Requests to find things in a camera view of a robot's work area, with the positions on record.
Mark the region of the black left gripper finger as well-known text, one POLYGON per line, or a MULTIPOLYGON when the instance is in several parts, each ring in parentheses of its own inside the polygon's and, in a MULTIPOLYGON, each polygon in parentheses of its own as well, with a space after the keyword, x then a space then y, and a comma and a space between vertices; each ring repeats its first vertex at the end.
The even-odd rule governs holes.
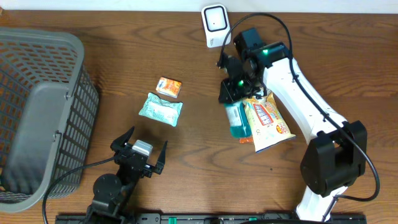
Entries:
POLYGON ((128 143, 130 140, 132 134, 134 132, 134 126, 131 127, 127 132, 122 134, 120 137, 116 138, 110 145, 110 148, 113 151, 122 151, 125 147, 125 145, 128 143))
POLYGON ((160 152, 160 154, 158 156, 158 159, 157 159, 157 162, 156 162, 156 165, 155 165, 155 168, 154 168, 154 172, 156 174, 159 174, 159 175, 162 173, 162 171, 164 169, 164 166, 165 166, 167 144, 168 144, 168 141, 166 141, 164 143, 164 146, 163 146, 163 148, 162 148, 162 150, 161 150, 161 152, 160 152))

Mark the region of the green wet wipes pack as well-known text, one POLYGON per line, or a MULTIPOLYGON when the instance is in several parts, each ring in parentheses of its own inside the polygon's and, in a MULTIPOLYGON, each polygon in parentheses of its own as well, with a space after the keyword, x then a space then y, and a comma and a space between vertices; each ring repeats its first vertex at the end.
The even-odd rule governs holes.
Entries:
POLYGON ((176 127, 182 106, 182 102, 169 102, 153 93, 148 93, 139 115, 176 127))

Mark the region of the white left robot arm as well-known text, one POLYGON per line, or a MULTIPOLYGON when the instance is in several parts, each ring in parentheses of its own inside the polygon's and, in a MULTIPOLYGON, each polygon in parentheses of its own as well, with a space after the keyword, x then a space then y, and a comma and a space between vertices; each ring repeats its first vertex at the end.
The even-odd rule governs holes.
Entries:
POLYGON ((159 154, 156 164, 147 163, 153 146, 137 140, 129 140, 134 128, 116 138, 110 145, 114 151, 113 161, 119 166, 117 173, 104 174, 93 185, 93 201, 81 223, 135 223, 134 215, 125 212, 125 207, 140 179, 160 175, 165 166, 167 141, 159 154))

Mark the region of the orange snack bag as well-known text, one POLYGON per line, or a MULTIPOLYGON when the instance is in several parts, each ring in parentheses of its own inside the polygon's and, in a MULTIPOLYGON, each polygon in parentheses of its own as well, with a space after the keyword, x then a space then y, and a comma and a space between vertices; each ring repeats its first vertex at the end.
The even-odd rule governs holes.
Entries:
POLYGON ((256 153, 296 137, 279 112, 273 92, 260 98, 246 98, 243 104, 256 153))

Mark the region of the small orange box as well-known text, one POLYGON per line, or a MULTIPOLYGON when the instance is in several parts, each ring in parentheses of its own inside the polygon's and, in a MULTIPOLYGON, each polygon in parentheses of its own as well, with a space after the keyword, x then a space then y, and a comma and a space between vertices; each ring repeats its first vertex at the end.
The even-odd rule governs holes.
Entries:
POLYGON ((155 90, 157 91, 157 93, 170 96, 172 98, 177 98, 181 88, 182 82, 165 77, 160 77, 155 90))

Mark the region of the blue mouthwash bottle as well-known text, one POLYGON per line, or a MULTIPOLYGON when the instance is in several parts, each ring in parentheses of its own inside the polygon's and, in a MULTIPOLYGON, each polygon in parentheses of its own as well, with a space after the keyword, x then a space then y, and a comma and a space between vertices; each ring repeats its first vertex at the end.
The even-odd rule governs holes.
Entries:
POLYGON ((225 103, 224 108, 229 121, 229 130, 234 138, 248 138, 252 135, 242 101, 225 103))

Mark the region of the red chocolate bar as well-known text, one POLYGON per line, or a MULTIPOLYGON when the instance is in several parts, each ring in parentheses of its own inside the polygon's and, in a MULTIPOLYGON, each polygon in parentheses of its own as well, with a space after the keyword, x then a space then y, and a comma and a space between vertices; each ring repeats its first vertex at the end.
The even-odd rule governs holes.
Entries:
POLYGON ((253 140, 252 136, 239 139, 240 144, 253 143, 253 142, 254 142, 254 140, 253 140))

